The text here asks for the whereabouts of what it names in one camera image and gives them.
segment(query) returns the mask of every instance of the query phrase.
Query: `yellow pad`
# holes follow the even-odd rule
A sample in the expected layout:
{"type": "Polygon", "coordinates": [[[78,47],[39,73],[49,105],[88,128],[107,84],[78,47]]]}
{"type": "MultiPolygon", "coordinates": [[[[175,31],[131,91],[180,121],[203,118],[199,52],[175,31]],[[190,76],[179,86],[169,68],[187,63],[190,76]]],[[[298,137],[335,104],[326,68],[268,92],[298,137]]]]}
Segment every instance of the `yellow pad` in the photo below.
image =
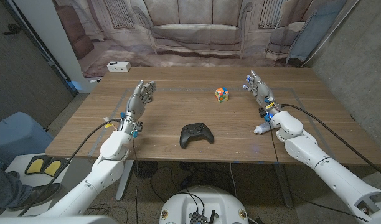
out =
{"type": "Polygon", "coordinates": [[[58,171],[60,165],[61,165],[60,161],[53,161],[44,170],[44,173],[50,175],[51,177],[53,177],[55,175],[55,173],[58,171]]]}
{"type": "Polygon", "coordinates": [[[43,159],[36,159],[35,161],[32,162],[32,164],[29,166],[27,169],[28,174],[32,173],[39,173],[41,172],[42,165],[44,164],[43,159]]]}

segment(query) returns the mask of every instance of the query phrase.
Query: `white power strip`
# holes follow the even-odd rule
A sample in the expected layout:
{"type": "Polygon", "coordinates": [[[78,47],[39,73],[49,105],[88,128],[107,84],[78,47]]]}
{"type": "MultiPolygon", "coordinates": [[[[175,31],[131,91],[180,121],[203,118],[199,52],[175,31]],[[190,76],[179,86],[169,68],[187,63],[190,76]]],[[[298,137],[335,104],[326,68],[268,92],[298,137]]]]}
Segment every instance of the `white power strip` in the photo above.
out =
{"type": "Polygon", "coordinates": [[[109,62],[107,67],[109,72],[128,72],[131,64],[129,62],[109,62]]]}

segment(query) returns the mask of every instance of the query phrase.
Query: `couch image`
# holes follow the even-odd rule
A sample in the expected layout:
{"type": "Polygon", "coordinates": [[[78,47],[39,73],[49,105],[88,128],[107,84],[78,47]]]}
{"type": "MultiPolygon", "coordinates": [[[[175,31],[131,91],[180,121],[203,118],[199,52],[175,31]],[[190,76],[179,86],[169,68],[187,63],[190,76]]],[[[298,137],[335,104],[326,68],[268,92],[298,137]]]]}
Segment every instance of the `couch image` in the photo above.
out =
{"type": "Polygon", "coordinates": [[[242,58],[252,0],[131,0],[157,49],[242,58]]]}

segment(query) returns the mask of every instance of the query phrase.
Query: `wooden table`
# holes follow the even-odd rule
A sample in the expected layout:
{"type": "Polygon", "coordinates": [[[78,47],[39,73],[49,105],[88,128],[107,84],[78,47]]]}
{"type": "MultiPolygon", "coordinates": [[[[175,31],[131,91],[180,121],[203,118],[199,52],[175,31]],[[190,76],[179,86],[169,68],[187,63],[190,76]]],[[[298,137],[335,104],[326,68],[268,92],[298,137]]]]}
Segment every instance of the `wooden table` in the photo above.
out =
{"type": "MultiPolygon", "coordinates": [[[[119,118],[120,112],[140,79],[156,81],[153,102],[141,117],[143,131],[135,139],[138,159],[205,162],[276,162],[271,134],[254,134],[264,122],[259,105],[242,89],[251,68],[132,68],[128,73],[107,73],[81,107],[52,141],[46,154],[68,157],[84,137],[104,122],[119,118]],[[218,103],[215,89],[226,87],[229,100],[218,103]],[[192,141],[183,150],[179,135],[186,124],[205,123],[214,135],[214,144],[192,141]]],[[[273,90],[278,103],[307,109],[374,164],[381,165],[381,151],[367,133],[350,117],[339,101],[310,68],[253,68],[273,90]]],[[[344,165],[366,165],[319,123],[293,108],[285,108],[299,119],[320,147],[344,165]]],[[[78,152],[78,157],[97,157],[101,144],[113,127],[97,131],[78,152]]],[[[275,136],[282,164],[298,164],[275,136]]]]}

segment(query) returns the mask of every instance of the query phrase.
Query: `printed backdrop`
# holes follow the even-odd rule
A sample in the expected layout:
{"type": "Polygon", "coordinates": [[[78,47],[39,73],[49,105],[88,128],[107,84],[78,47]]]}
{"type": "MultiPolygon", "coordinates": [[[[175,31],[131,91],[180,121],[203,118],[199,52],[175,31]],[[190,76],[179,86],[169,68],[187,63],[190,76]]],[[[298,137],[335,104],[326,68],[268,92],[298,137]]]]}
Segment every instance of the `printed backdrop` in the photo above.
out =
{"type": "Polygon", "coordinates": [[[300,66],[357,0],[55,0],[84,76],[132,66],[300,66]]]}

